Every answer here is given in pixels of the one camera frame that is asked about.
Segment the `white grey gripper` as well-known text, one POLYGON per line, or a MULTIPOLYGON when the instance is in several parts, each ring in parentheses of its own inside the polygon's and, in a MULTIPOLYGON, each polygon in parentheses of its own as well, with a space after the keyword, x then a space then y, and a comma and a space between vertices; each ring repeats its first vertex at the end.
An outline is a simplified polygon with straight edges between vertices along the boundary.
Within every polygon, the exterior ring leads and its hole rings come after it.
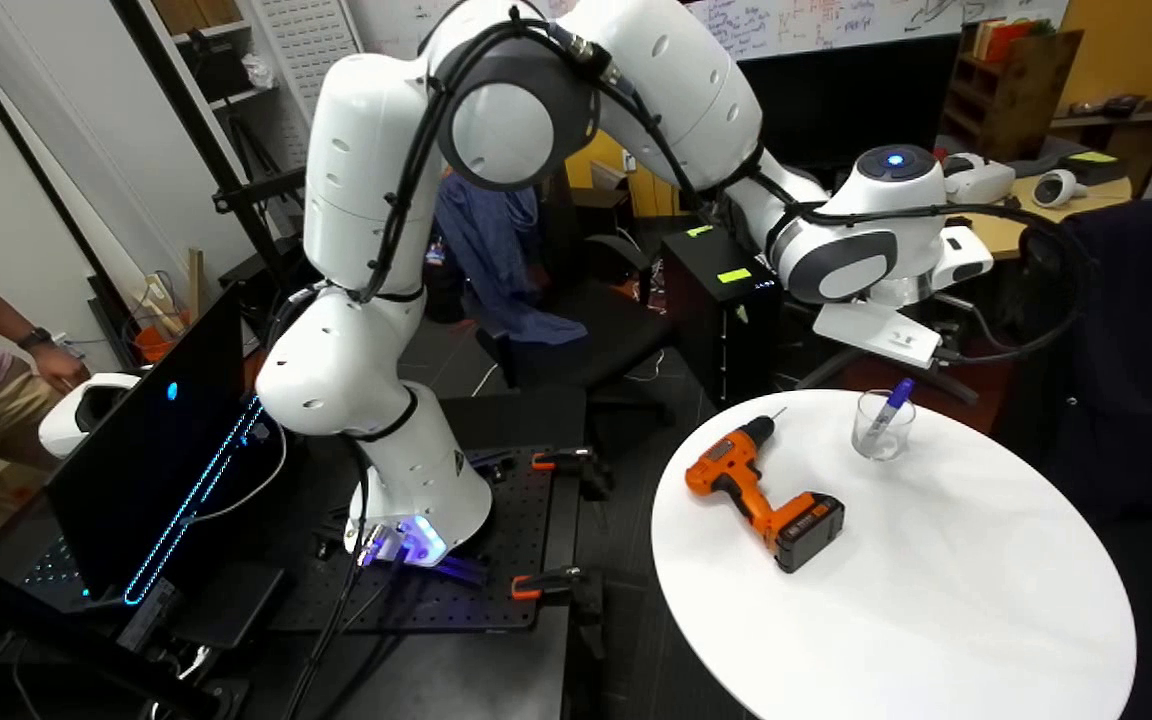
POLYGON ((990 271, 990 246, 965 211, 995 208, 1013 178, 1008 163, 978 156, 943 167, 915 142, 868 146, 828 201, 777 232, 773 266, 792 301, 816 307, 816 337, 927 368, 939 337, 909 307, 990 271))

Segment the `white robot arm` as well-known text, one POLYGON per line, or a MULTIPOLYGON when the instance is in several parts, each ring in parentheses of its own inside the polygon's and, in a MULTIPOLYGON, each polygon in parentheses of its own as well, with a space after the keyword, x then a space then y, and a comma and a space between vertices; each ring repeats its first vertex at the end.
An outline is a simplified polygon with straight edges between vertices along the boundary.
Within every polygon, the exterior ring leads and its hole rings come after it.
POLYGON ((267 414, 346 435, 370 461, 352 551, 438 563, 492 517, 435 397, 395 359, 427 301, 427 246, 460 263, 480 318, 568 343, 538 307, 536 188, 613 135, 686 196, 729 201, 751 254, 816 333, 922 368, 939 337, 910 307, 990 266, 957 218, 939 161, 880 142, 841 188, 781 163, 763 108, 724 43, 678 0, 454 0, 409 60, 352 50, 321 83, 303 161, 308 307, 255 377, 267 414))

